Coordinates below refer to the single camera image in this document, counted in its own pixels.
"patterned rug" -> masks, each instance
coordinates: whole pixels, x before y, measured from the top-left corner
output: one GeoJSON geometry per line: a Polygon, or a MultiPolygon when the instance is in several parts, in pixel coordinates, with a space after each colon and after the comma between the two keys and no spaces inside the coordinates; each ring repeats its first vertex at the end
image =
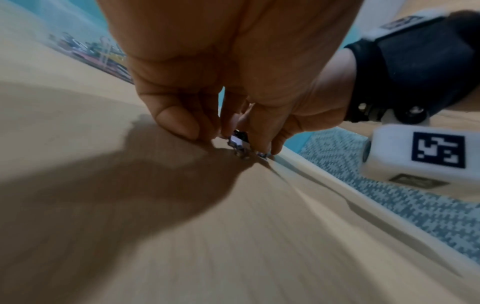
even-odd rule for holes
{"type": "Polygon", "coordinates": [[[480,204],[361,177],[358,166],[365,140],[365,136],[341,128],[314,132],[299,154],[480,263],[480,204]]]}

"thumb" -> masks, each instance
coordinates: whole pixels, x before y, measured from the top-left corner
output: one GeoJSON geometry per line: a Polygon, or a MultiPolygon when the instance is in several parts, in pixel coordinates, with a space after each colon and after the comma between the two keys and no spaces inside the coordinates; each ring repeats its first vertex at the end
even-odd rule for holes
{"type": "Polygon", "coordinates": [[[255,103],[239,121],[239,125],[246,126],[248,140],[252,149],[269,153],[272,140],[282,129],[285,120],[292,110],[292,104],[279,107],[264,106],[255,103]]]}

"white camera device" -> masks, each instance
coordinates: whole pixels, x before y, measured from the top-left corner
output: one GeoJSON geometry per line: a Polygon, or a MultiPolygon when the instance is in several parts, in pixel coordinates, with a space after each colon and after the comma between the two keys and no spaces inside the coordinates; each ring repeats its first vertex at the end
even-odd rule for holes
{"type": "Polygon", "coordinates": [[[480,202],[480,133],[387,124],[364,148],[366,178],[480,202]]]}

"human hand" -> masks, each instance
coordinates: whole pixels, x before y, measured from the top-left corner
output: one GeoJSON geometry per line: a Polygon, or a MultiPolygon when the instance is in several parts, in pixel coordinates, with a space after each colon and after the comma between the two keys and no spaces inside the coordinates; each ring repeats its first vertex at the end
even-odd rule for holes
{"type": "Polygon", "coordinates": [[[275,138],[276,152],[314,120],[334,126],[345,115],[345,104],[313,94],[324,88],[319,73],[361,0],[98,2],[139,96],[173,133],[193,140],[220,131],[229,136],[248,96],[253,106],[241,125],[256,150],[268,152],[275,138]]]}

